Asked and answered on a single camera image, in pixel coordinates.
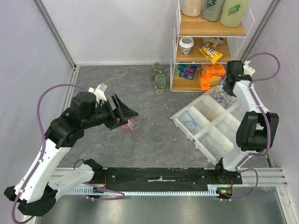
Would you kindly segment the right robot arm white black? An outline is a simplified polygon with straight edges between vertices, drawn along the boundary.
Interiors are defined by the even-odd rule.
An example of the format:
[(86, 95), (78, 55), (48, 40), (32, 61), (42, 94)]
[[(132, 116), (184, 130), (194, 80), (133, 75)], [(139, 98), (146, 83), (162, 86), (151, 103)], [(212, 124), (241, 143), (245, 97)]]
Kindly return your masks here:
[(227, 63), (223, 90), (238, 98), (245, 114), (236, 131), (237, 147), (216, 164), (214, 178), (221, 184), (236, 178), (241, 166), (251, 157), (267, 155), (274, 142), (279, 117), (261, 103), (253, 84), (254, 72), (248, 61)]

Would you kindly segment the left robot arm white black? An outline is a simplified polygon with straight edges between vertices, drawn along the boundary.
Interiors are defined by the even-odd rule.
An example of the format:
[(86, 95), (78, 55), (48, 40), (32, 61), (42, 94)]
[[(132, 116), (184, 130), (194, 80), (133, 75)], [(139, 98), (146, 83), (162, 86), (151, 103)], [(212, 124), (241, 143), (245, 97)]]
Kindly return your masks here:
[(116, 94), (111, 97), (114, 109), (101, 91), (82, 91), (72, 98), (70, 107), (51, 122), (42, 148), (26, 175), (17, 185), (4, 191), (22, 214), (41, 217), (69, 190), (85, 182), (99, 183), (102, 180), (103, 167), (93, 159), (86, 160), (61, 178), (51, 181), (50, 177), (76, 141), (84, 136), (86, 129), (105, 125), (113, 130), (138, 117), (139, 114), (127, 107)]

